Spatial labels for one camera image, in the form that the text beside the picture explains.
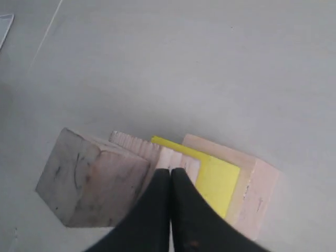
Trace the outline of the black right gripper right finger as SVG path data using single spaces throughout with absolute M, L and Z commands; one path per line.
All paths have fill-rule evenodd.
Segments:
M 225 222 L 182 168 L 171 172 L 171 222 L 175 251 L 267 251 Z

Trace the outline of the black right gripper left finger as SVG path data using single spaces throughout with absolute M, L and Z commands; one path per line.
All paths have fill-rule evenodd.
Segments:
M 170 172 L 157 169 L 126 217 L 87 251 L 169 251 Z

